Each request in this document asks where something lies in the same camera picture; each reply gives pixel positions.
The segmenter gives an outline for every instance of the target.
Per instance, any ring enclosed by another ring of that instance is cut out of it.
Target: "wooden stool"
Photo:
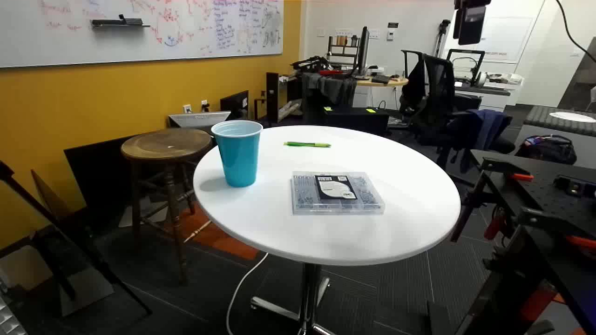
[[[181,282],[186,284],[186,263],[182,256],[182,244],[194,239],[199,231],[203,231],[210,222],[203,224],[195,230],[190,237],[182,239],[179,231],[179,211],[177,205],[181,202],[188,204],[188,209],[194,213],[194,191],[188,179],[186,166],[205,155],[210,150],[210,137],[201,131],[190,129],[168,129],[160,133],[151,133],[143,137],[134,137],[127,140],[121,148],[125,159],[130,161],[130,204],[132,204],[132,233],[136,243],[140,239],[140,226],[147,224],[149,228],[156,226],[149,218],[162,209],[168,209],[168,224],[175,243],[175,252],[179,259]],[[151,164],[158,168],[158,174],[141,181],[141,166]],[[182,183],[182,196],[175,192],[175,177],[181,176]],[[149,213],[141,215],[140,209],[140,191],[141,187],[147,189],[166,189],[166,205],[151,209]]]

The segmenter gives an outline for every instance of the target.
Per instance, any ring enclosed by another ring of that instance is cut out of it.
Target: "blue plastic cup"
[[[220,150],[225,183],[246,189],[257,179],[259,138],[263,125],[255,122],[225,122],[210,127]]]

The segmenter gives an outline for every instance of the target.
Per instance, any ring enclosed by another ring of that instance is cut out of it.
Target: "pen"
[[[289,148],[331,148],[330,144],[322,142],[285,142]]]

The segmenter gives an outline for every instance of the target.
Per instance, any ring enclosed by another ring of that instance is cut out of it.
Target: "cup rim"
[[[222,127],[229,127],[229,125],[238,125],[238,124],[249,124],[253,127],[257,127],[253,133],[244,133],[244,135],[222,135],[220,129]],[[255,135],[261,135],[263,131],[263,125],[257,124],[257,122],[251,122],[251,120],[233,120],[233,122],[222,122],[222,124],[216,124],[210,127],[210,133],[214,137],[220,137],[220,138],[248,138],[248,137],[255,137]]]

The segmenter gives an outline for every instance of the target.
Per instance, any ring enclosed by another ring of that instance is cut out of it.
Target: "table base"
[[[311,335],[311,334],[333,335],[330,330],[322,328],[320,325],[315,325],[315,311],[328,287],[330,287],[330,278],[320,280],[320,267],[304,265],[302,302],[300,302],[298,313],[292,313],[281,306],[270,304],[257,297],[253,297],[249,304],[253,310],[264,310],[283,319],[290,319],[298,323],[300,325],[298,335]]]

